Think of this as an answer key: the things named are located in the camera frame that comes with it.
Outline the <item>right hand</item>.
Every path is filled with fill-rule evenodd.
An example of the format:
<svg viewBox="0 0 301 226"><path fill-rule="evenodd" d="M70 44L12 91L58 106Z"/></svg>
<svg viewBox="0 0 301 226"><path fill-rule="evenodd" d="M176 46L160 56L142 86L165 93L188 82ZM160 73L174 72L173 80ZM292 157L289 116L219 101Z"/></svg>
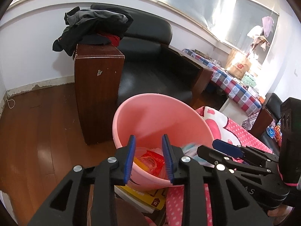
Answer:
<svg viewBox="0 0 301 226"><path fill-rule="evenodd" d="M284 217L286 218L290 212L292 211L293 207L280 205L278 208L268 211L267 215L270 217Z"/></svg>

